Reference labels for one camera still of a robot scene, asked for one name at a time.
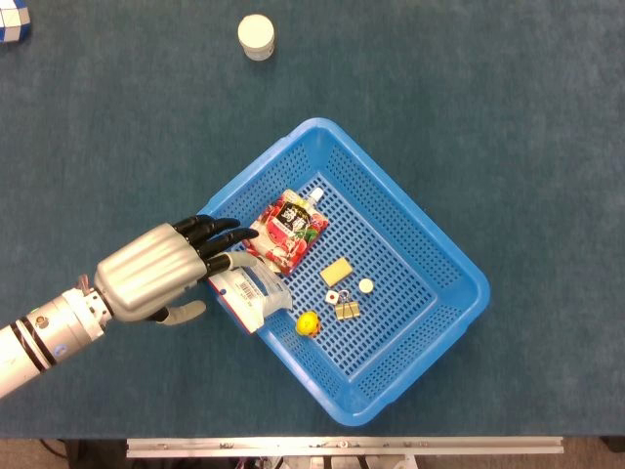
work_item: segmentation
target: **cable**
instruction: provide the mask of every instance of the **cable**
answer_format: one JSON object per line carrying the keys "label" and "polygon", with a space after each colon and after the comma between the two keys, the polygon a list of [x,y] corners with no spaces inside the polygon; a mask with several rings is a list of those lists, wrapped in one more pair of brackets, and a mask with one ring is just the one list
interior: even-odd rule
{"label": "cable", "polygon": [[60,452],[54,450],[50,445],[48,445],[45,441],[39,440],[39,443],[43,446],[43,448],[47,449],[48,452],[51,452],[54,456],[60,457],[61,459],[67,459],[67,456],[61,454]]}

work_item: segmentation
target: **silver robotic hand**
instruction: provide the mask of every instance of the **silver robotic hand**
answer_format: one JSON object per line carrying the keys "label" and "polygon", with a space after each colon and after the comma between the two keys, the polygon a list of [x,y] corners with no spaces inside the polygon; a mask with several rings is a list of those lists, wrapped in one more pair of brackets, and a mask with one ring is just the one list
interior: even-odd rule
{"label": "silver robotic hand", "polygon": [[200,301],[169,305],[213,274],[256,262],[244,252],[222,252],[258,235],[238,226],[206,215],[160,225],[101,261],[93,286],[81,276],[74,288],[0,330],[0,398],[104,335],[111,319],[173,325],[202,314]]}

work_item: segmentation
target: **black stripe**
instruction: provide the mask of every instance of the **black stripe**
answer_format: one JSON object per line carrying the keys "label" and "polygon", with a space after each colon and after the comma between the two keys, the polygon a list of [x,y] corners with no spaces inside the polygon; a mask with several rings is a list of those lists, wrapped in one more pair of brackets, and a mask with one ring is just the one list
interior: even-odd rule
{"label": "black stripe", "polygon": [[11,330],[13,330],[13,333],[15,334],[16,338],[18,339],[18,342],[20,342],[21,347],[23,348],[23,350],[26,352],[26,354],[30,358],[30,361],[32,362],[32,364],[35,365],[35,367],[39,370],[39,372],[43,373],[46,370],[46,367],[43,365],[42,362],[39,361],[39,359],[34,354],[32,349],[30,349],[30,346],[24,340],[24,338],[21,335],[20,330],[18,329],[18,327],[14,323],[11,324]]}
{"label": "black stripe", "polygon": [[39,347],[39,350],[41,350],[41,353],[46,358],[48,363],[51,366],[54,366],[55,364],[57,364],[57,361],[55,360],[55,358],[52,356],[52,354],[48,350],[48,347],[46,347],[46,344],[43,343],[43,340],[41,340],[41,337],[39,337],[39,334],[37,334],[37,331],[32,326],[32,324],[30,323],[28,318],[26,316],[24,316],[23,318],[20,319],[20,321],[24,325],[26,330],[28,330],[28,333],[30,333],[30,335],[34,339],[35,344],[37,344],[37,347]]}

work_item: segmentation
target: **yellow toy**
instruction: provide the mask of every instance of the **yellow toy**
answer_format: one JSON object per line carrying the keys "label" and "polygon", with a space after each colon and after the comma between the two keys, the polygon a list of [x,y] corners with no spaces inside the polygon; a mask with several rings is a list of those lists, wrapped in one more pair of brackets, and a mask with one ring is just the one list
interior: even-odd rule
{"label": "yellow toy", "polygon": [[315,337],[321,330],[321,320],[313,310],[306,311],[297,319],[295,330],[300,335]]}

